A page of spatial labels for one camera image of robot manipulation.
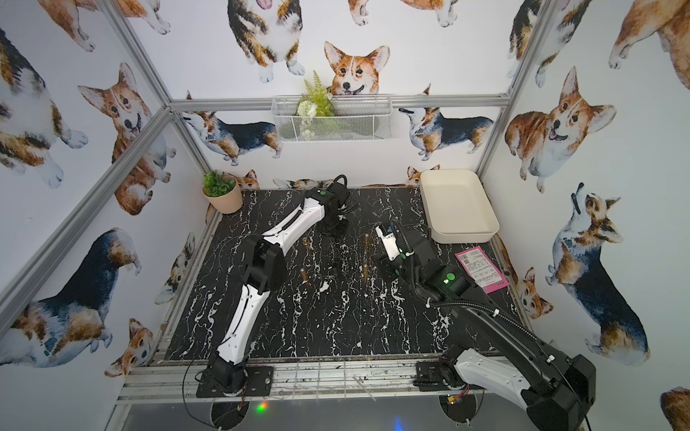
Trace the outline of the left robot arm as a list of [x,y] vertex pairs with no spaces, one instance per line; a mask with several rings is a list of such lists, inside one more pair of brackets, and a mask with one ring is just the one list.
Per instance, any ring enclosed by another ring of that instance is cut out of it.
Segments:
[[330,236],[343,235],[350,198],[348,178],[338,175],[327,188],[313,188],[276,226],[244,239],[240,299],[226,334],[210,355],[207,376],[224,393],[240,393],[248,381],[247,347],[263,305],[287,279],[286,256],[313,226]]

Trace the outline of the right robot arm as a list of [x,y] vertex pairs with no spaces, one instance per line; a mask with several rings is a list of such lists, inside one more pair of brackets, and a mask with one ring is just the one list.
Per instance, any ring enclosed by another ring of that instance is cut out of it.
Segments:
[[387,282],[398,281],[424,305],[449,309],[460,323],[473,325],[497,349],[487,357],[473,348],[452,346],[418,371],[414,385],[467,391],[474,386],[523,409],[540,430],[578,430],[589,423],[596,400],[596,368],[582,355],[569,357],[506,315],[487,298],[466,300],[479,286],[456,264],[444,264],[429,240],[407,233],[396,219],[375,229],[384,253],[375,263]]

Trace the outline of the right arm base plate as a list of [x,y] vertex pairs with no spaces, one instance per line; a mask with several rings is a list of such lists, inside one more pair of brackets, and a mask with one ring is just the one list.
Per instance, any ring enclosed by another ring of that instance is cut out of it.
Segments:
[[481,390],[481,386],[469,384],[449,363],[420,361],[415,364],[413,386],[420,391]]

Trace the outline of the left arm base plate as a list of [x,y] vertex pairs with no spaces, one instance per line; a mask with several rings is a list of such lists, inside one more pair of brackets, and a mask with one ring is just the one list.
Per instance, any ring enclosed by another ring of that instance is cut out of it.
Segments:
[[201,375],[198,398],[266,397],[271,394],[272,366],[236,367],[229,373],[205,369]]

